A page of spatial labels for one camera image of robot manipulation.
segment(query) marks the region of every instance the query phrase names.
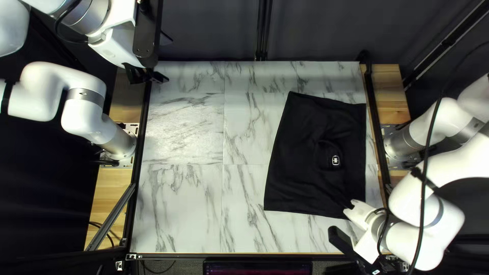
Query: shirt logo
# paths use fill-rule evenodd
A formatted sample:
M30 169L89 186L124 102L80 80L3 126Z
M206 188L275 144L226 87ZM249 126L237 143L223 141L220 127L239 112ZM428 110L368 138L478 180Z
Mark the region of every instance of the shirt logo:
M339 165L339 157L338 156L333 156L331 158L331 162L333 163L333 165L337 166Z

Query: marble tabletop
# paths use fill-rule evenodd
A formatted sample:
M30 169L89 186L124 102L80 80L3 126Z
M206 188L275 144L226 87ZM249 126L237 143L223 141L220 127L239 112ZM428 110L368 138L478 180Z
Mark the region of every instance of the marble tabletop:
M268 162L289 91L365 103L357 62L160 62L153 85L131 251L339 252L347 220L264 211ZM382 207L367 113L366 202Z

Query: mounting plate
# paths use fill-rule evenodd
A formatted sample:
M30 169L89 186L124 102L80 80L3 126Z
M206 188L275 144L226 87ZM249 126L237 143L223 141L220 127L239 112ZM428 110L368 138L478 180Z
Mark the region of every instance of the mounting plate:
M388 135L392 135L395 131L398 131L396 129L397 124L381 124L380 129L382 131L382 136L385 137ZM406 167L406 164L412 163L419 163L421 161L421 157L419 153L414 153L410 156L408 156L408 161L400 161L395 158L390 157L388 154L385 154L385 158L387 160L387 166L389 167L389 170L410 170L411 167Z
M139 123L128 123L128 122L123 122L123 129L125 129L126 132L128 132L129 135L137 135L139 134ZM112 166L108 164L102 164L100 165L100 168L107 168L107 169L132 169L134 166L134 153L132 153L130 156L123 160L119 160L119 166ZM103 152L100 154L100 159L101 160L111 160L108 156L107 152Z

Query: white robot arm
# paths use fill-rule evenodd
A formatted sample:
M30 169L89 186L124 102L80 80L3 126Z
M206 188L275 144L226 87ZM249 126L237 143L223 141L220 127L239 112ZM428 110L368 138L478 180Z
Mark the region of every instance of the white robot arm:
M61 117L63 129L99 145L114 160L134 152L135 137L102 113L106 86L97 77L56 64L33 62L25 66L18 83L10 85L0 79L2 109L31 120L52 120L63 90L68 91Z
M88 46L112 64L145 67L133 53L135 0L0 0L0 56L22 47L29 6L54 19L67 12L61 23L86 35Z
M481 161L489 154L489 78L481 77L467 87L458 100L444 98L441 101L431 144L445 137L458 136L465 144L454 151L429 158L425 190L423 238L415 268L431 270L439 265L447 246L464 223L464 214L454 204L434 195L435 189L458 179L489 178L489 170ZM402 160L424 148L434 106L425 114L386 139L386 153ZM422 171L423 162L417 165ZM395 217L389 218L381 245L407 263L412 263L420 227L422 179L406 175L393 189L389 208ZM345 215L366 232L354 246L355 252L373 263L377 256L377 241L385 221L385 212L364 202L352 200L353 209L345 209Z

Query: black t-shirt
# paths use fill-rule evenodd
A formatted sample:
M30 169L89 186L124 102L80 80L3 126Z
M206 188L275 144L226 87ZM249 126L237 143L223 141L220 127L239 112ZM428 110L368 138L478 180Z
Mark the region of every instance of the black t-shirt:
M365 104L289 92L275 137L264 209L346 219L365 201Z

